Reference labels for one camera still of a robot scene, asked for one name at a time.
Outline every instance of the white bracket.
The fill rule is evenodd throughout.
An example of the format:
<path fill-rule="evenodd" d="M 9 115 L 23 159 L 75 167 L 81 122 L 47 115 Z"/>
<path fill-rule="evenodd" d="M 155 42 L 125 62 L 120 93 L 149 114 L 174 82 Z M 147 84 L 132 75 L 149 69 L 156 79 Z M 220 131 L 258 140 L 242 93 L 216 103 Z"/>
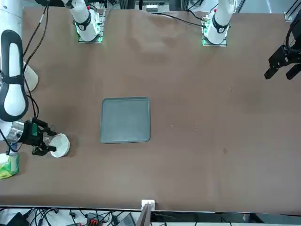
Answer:
<path fill-rule="evenodd" d="M 142 199 L 141 200 L 141 209 L 147 204 L 151 205 L 151 211 L 155 211 L 155 200 L 152 199 Z"/>
<path fill-rule="evenodd" d="M 288 16 L 286 15 L 286 12 L 284 12 L 284 18 L 285 18 L 285 22 L 292 22 L 292 16 Z"/>

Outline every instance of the gray tray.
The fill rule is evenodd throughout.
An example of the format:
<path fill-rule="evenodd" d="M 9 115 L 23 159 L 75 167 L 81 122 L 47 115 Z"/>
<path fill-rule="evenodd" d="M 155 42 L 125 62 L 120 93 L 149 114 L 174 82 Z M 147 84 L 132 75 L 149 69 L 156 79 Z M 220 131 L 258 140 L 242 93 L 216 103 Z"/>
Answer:
<path fill-rule="evenodd" d="M 106 98 L 100 121 L 101 143 L 146 142 L 151 137 L 147 97 Z"/>

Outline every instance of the table surface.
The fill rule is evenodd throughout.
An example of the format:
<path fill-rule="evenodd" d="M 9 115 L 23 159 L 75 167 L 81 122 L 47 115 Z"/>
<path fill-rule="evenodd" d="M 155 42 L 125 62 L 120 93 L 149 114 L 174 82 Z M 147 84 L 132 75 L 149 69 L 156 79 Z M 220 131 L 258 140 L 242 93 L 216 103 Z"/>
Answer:
<path fill-rule="evenodd" d="M 41 13 L 25 9 L 25 44 Z M 231 24 L 226 48 L 203 47 L 199 27 L 113 10 L 102 44 L 78 44 L 69 11 L 51 8 L 30 63 L 40 78 L 33 96 L 70 152 L 37 157 L 25 146 L 0 202 L 139 209 L 154 199 L 158 210 L 300 213 L 301 77 L 288 81 L 284 68 L 264 79 L 289 24 L 273 14 L 235 14 Z M 101 144 L 102 100 L 133 96 L 150 99 L 150 141 Z"/>

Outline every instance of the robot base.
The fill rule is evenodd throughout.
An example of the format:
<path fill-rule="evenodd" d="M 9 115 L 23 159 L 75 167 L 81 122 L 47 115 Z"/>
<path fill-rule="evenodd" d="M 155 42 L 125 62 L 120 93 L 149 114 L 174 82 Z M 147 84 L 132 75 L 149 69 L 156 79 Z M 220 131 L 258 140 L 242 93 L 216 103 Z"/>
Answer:
<path fill-rule="evenodd" d="M 220 44 L 212 44 L 207 38 L 206 38 L 206 33 L 208 32 L 208 27 L 210 25 L 210 18 L 208 15 L 206 15 L 205 17 L 205 21 L 202 21 L 202 25 L 205 25 L 206 28 L 202 28 L 202 45 L 203 46 L 221 46 L 221 47 L 226 47 L 227 46 L 227 40 L 226 40 L 226 37 L 227 37 L 227 32 L 228 32 L 228 28 L 227 30 L 225 31 L 226 32 L 226 35 L 225 35 L 225 38 L 224 40 L 220 43 Z"/>
<path fill-rule="evenodd" d="M 101 43 L 103 41 L 103 30 L 104 30 L 104 22 L 106 18 L 106 10 L 103 10 L 103 13 L 100 14 L 98 12 L 93 11 L 90 9 L 91 15 L 92 15 L 92 21 L 93 24 L 91 23 L 91 26 L 94 26 L 95 28 L 95 33 L 98 34 L 93 40 L 91 41 L 85 41 L 81 38 L 80 36 L 80 31 L 79 28 L 76 27 L 77 32 L 78 32 L 78 42 L 79 43 Z"/>

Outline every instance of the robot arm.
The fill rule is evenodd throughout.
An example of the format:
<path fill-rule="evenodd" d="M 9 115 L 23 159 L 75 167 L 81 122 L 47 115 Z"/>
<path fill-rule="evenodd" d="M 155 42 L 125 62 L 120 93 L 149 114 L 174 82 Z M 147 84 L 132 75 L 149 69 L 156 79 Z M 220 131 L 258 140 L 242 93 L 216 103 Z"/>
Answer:
<path fill-rule="evenodd" d="M 295 44 L 290 46 L 291 33 Z M 279 68 L 295 64 L 287 73 L 288 80 L 293 79 L 301 71 L 301 10 L 290 24 L 285 38 L 285 45 L 281 45 L 269 58 L 269 69 L 264 74 L 265 79 L 271 79 Z"/>
<path fill-rule="evenodd" d="M 210 25 L 205 34 L 209 42 L 215 45 L 222 43 L 234 10 L 234 0 L 219 0 L 216 12 L 211 12 L 209 15 Z"/>
<path fill-rule="evenodd" d="M 62 0 L 62 2 L 70 9 L 77 32 L 83 41 L 92 41 L 100 34 L 99 13 L 92 9 L 88 10 L 84 0 Z"/>
<path fill-rule="evenodd" d="M 13 122 L 27 112 L 22 49 L 22 7 L 16 1 L 0 1 L 0 120 Z"/>
<path fill-rule="evenodd" d="M 28 110 L 24 88 L 21 0 L 0 0 L 0 140 L 12 149 L 17 142 L 33 146 L 32 154 L 56 151 L 50 144 L 56 133 L 36 118 L 21 121 Z"/>

